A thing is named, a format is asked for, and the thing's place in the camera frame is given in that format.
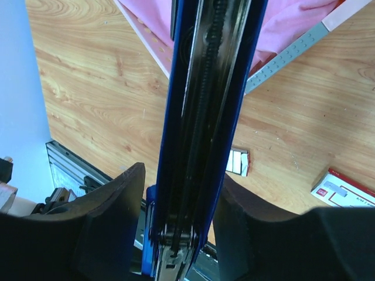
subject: gray perforated strip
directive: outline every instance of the gray perforated strip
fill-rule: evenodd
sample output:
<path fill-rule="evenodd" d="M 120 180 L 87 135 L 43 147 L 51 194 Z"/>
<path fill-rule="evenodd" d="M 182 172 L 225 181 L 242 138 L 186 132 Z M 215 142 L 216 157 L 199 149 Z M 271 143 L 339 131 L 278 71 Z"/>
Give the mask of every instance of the gray perforated strip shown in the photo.
<path fill-rule="evenodd" d="M 322 22 L 319 22 L 312 29 L 303 34 L 300 38 L 290 44 L 284 51 L 274 57 L 269 63 L 255 72 L 246 82 L 245 94 L 269 79 L 280 69 L 293 61 L 296 57 L 308 50 L 321 38 L 325 37 L 329 31 Z"/>

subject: pink fabric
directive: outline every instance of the pink fabric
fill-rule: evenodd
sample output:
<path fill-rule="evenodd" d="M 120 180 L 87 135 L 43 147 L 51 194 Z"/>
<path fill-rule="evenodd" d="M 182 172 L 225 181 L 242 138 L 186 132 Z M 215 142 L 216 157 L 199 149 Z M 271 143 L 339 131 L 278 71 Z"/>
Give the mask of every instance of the pink fabric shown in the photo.
<path fill-rule="evenodd" d="M 169 47 L 171 0 L 120 0 Z M 260 37 L 251 68 L 283 51 L 295 39 L 328 15 L 338 0 L 268 0 Z"/>

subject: wooden table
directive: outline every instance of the wooden table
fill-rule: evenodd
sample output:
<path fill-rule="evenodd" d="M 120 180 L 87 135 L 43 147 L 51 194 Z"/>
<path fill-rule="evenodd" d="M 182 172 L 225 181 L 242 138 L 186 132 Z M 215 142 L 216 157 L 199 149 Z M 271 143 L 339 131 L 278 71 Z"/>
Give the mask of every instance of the wooden table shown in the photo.
<path fill-rule="evenodd" d="M 123 15 L 112 0 L 26 4 L 53 139 L 112 177 L 144 162 L 154 184 L 168 81 Z M 375 1 L 245 97 L 245 188 L 303 213 L 329 166 L 375 187 L 374 15 Z"/>

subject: light blue wall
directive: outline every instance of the light blue wall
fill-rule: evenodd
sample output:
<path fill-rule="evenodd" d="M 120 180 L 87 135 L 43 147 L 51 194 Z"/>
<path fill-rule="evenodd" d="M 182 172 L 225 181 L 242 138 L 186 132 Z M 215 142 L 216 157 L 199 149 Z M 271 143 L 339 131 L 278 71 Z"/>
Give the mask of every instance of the light blue wall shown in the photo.
<path fill-rule="evenodd" d="M 0 157 L 13 158 L 9 184 L 44 202 L 53 191 L 45 143 L 50 140 L 25 1 L 0 8 Z"/>

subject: red logo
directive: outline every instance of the red logo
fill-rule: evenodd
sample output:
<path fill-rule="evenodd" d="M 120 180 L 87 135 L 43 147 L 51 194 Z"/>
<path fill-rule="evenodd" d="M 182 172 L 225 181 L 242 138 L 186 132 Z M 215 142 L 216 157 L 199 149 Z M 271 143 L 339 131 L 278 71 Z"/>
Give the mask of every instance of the red logo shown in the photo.
<path fill-rule="evenodd" d="M 328 193 L 326 190 L 324 189 L 319 189 L 317 192 L 316 192 L 318 195 L 320 196 L 326 196 L 326 194 Z"/>

